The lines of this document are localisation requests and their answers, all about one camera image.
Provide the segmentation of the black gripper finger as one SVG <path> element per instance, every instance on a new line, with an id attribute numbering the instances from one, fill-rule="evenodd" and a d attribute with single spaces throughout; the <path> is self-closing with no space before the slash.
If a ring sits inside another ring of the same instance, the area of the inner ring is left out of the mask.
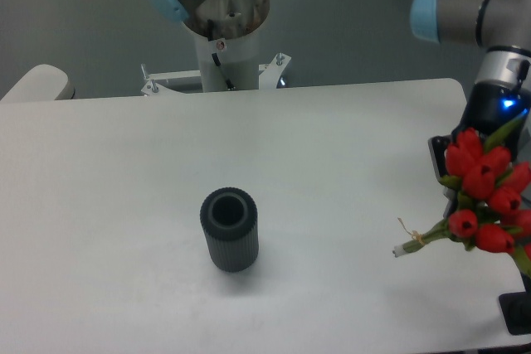
<path id="1" fill-rule="evenodd" d="M 445 154 L 450 143 L 450 135 L 435 136 L 428 139 L 428 148 L 437 180 L 440 180 L 447 174 Z M 443 187 L 443 195 L 447 199 L 443 216 L 447 218 L 456 209 L 456 191 L 448 187 Z"/>

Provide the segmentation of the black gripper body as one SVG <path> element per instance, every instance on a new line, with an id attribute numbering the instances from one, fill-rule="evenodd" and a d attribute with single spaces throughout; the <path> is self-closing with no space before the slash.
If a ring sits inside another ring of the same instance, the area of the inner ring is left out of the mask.
<path id="1" fill-rule="evenodd" d="M 474 85 L 464 113 L 451 132 L 452 141 L 462 131 L 473 128 L 481 136 L 489 137 L 494 131 L 513 118 L 530 110 L 530 91 L 514 92 L 509 87 L 493 83 Z"/>

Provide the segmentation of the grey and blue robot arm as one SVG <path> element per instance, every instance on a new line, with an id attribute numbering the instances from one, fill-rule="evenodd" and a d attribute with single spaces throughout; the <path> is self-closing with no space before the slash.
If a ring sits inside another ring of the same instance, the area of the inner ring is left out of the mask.
<path id="1" fill-rule="evenodd" d="M 265 68 L 257 61 L 257 32 L 270 0 L 149 0 L 165 18 L 192 34 L 206 92 L 273 89 L 289 57 Z M 413 0 L 415 37 L 471 43 L 486 50 L 458 131 L 489 137 L 530 109 L 530 0 Z"/>

